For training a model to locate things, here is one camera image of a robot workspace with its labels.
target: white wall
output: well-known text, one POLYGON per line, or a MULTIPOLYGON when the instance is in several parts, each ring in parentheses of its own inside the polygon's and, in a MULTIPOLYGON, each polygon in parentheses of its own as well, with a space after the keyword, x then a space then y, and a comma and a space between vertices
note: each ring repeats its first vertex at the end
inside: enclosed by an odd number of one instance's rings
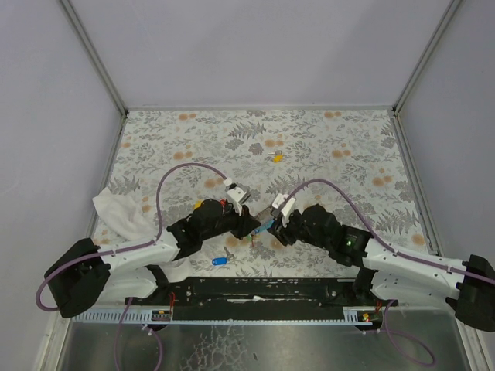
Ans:
POLYGON ((449 0, 73 0, 129 107, 392 105, 449 0))
POLYGON ((84 237, 119 117, 55 0, 0 2, 0 50, 0 369, 28 370, 35 291, 84 237))
POLYGON ((493 14, 493 0, 465 2, 402 117, 446 253, 495 267, 493 14))

